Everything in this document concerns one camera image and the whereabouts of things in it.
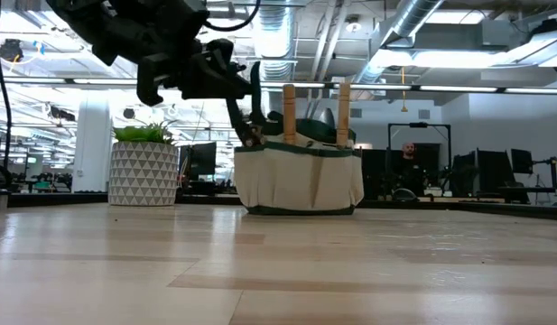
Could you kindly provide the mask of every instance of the green plant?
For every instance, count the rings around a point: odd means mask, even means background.
[[[168,123],[151,123],[144,126],[114,127],[114,137],[118,142],[151,142],[157,144],[172,144],[172,134],[168,132]]]

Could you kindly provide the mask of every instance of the wooden table surface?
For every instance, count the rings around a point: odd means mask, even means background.
[[[10,209],[1,324],[557,324],[557,221]]]

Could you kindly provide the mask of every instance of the white geometric planter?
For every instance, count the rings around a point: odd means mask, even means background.
[[[109,204],[170,206],[176,199],[178,150],[173,145],[118,142],[112,147]]]

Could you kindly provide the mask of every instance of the wall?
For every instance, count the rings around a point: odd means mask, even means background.
[[[304,116],[307,100],[298,98],[296,100],[296,115]],[[350,128],[357,133],[357,143],[372,144],[374,149],[385,149],[388,146],[387,125],[389,123],[412,123],[420,122],[419,109],[431,111],[431,119],[424,120],[427,123],[441,122],[441,108],[436,107],[431,100],[407,100],[408,112],[401,112],[402,101],[388,104],[386,101],[356,101],[350,103],[350,108],[362,109],[361,118],[350,118]],[[338,101],[335,99],[323,99],[320,101],[315,118],[320,116],[325,108],[330,108],[334,119],[338,118]],[[446,144],[443,137],[434,129],[411,129],[408,127],[393,127],[393,149],[400,149],[403,143],[418,142],[429,144]],[[440,129],[446,136],[446,130]]]
[[[476,148],[507,150],[510,155],[515,148],[531,151],[534,160],[557,156],[557,96],[469,94],[452,100],[441,112],[442,121],[453,127],[453,155]],[[548,165],[537,165],[534,172],[551,186]],[[516,174],[515,178],[525,186],[536,184],[535,176]]]

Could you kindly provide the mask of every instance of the black cable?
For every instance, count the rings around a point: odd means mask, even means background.
[[[252,22],[252,20],[256,16],[256,14],[258,14],[258,10],[260,9],[260,4],[261,3],[262,3],[262,0],[256,0],[254,11],[242,23],[239,23],[239,24],[234,25],[234,26],[229,26],[229,27],[220,27],[220,26],[215,26],[215,25],[211,24],[210,22],[206,21],[204,23],[204,26],[206,26],[206,27],[208,27],[211,30],[214,30],[216,32],[235,32],[235,31],[237,31],[241,28],[244,28],[244,27],[248,26]]]
[[[465,20],[465,18],[469,17],[470,14],[472,14],[472,13],[474,13],[474,12],[476,12],[476,11],[482,13],[482,14],[483,14],[483,17],[488,18],[488,17],[487,17],[487,14],[485,14],[484,11],[482,11],[482,10],[480,10],[480,9],[472,9],[471,11],[469,11],[467,14],[465,14],[465,15],[462,17],[462,19],[459,21],[459,24],[461,24],[461,23]]]
[[[515,29],[516,29],[517,31],[519,31],[519,32],[521,32],[521,33],[526,33],[526,34],[530,33],[530,31],[522,31],[522,30],[519,28],[519,26],[516,25],[515,22],[510,22],[510,23],[511,23],[511,25],[512,25],[513,27],[515,27]]]
[[[1,18],[1,0],[0,0],[0,18]],[[5,133],[5,157],[4,157],[4,168],[7,170],[7,164],[9,163],[9,146],[11,144],[11,106],[9,106],[9,96],[7,95],[7,87],[5,86],[4,71],[1,67],[1,57],[0,57],[0,85],[1,92],[3,93],[5,102],[5,112],[7,113],[7,132]]]

